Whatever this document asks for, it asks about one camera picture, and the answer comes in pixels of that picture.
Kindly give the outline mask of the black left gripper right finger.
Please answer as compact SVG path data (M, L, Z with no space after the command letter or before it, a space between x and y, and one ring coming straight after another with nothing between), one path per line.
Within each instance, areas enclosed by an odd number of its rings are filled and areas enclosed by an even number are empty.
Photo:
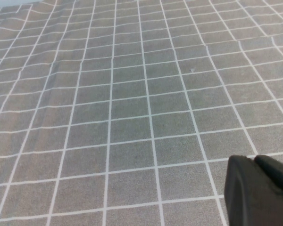
M283 163L267 155L257 155L254 162L273 183L283 190Z

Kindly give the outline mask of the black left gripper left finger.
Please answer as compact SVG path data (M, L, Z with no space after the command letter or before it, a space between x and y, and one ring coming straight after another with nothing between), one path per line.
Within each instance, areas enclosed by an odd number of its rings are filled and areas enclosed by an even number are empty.
M283 226L283 190L254 159L230 156L224 197L231 226Z

